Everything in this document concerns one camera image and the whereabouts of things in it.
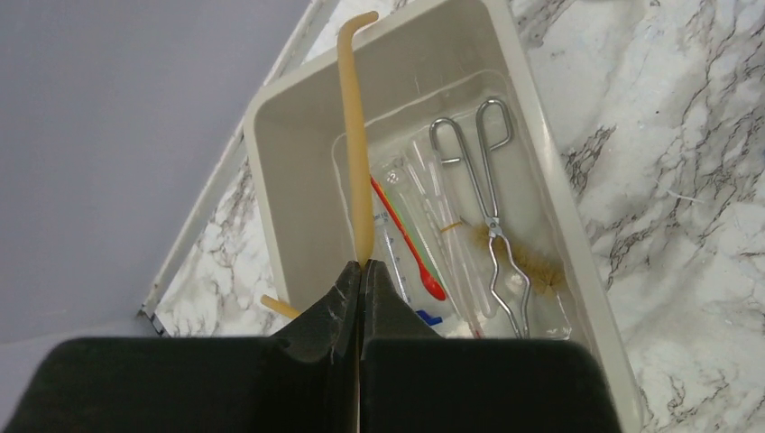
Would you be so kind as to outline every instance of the rubber band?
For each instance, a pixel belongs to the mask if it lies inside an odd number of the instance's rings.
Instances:
[[[448,232],[449,230],[462,225],[462,221],[457,221],[441,229],[441,233]]]

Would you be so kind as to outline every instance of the yellow rubber tube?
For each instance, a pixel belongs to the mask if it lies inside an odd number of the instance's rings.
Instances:
[[[278,299],[274,299],[268,295],[261,296],[261,303],[269,309],[272,309],[287,318],[296,318],[300,315],[300,312],[294,309],[292,305],[288,304],[287,302],[282,302]]]
[[[351,41],[354,33],[377,21],[378,13],[368,12],[348,20],[337,35],[337,66],[340,71],[340,91],[343,96],[343,115],[346,119],[348,148],[348,178],[351,185],[351,224],[354,229],[356,260],[362,270],[374,248],[374,221],[372,187],[369,183],[369,156],[366,150],[366,130],[361,91]]]

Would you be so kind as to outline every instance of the marble countertop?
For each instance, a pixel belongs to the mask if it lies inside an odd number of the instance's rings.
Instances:
[[[309,58],[348,17],[406,3],[341,0]],[[644,431],[765,431],[765,0],[511,7]],[[286,321],[264,293],[275,296],[245,164],[157,316],[173,336],[271,334]]]

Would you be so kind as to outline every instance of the brush bristles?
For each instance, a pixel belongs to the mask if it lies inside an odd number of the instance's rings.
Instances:
[[[489,227],[480,226],[475,229],[475,242],[482,249],[489,247]],[[500,261],[508,262],[507,248],[500,239],[494,239],[494,254]],[[531,287],[539,294],[553,296],[554,290],[563,290],[566,287],[566,275],[563,267],[551,263],[539,253],[534,253],[520,242],[511,241],[512,259],[515,264],[526,273],[531,280]]]

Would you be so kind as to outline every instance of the white shelf edge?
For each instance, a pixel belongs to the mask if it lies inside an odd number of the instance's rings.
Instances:
[[[264,85],[282,76],[285,72],[297,68],[302,63],[318,34],[329,21],[329,16],[335,10],[337,3],[339,0],[311,0],[306,12],[300,17],[295,31],[292,32],[263,82]],[[159,319],[154,318],[157,306],[246,158],[247,152],[242,132],[243,121],[244,114],[228,140],[210,177],[205,182],[205,186],[199,192],[199,196],[183,222],[170,252],[152,281],[149,295],[141,306],[140,313],[151,320],[158,333],[163,332],[163,326]]]

